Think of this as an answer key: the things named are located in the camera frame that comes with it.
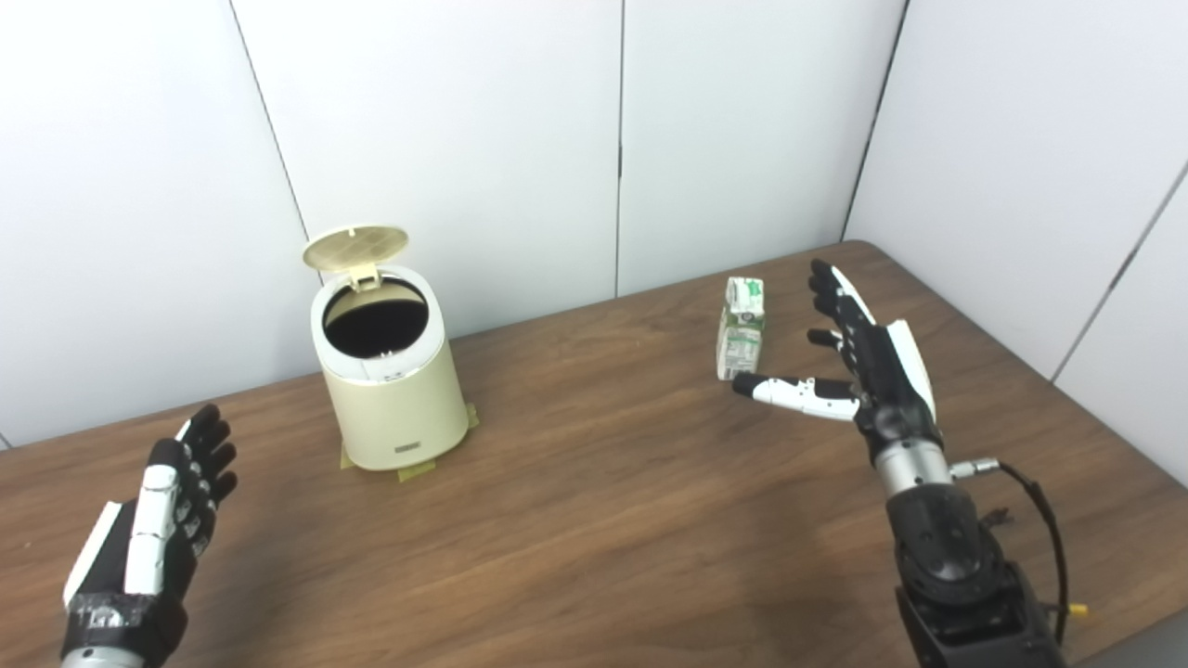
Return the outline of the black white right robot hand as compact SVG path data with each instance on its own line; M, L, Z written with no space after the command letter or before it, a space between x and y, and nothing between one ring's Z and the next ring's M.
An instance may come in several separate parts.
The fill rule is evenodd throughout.
M834 328L807 330L807 341L843 360L848 379L740 373L735 393L765 405L857 426L876 459L908 441L943 445L936 401L915 334L905 320L878 322L843 271L815 258L807 286Z

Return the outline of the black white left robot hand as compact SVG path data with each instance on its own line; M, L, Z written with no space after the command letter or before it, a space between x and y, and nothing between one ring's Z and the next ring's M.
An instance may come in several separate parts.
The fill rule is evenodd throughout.
M158 440L135 498L102 508L63 590L64 667L162 667L178 650L184 597L236 489L230 427L201 407Z

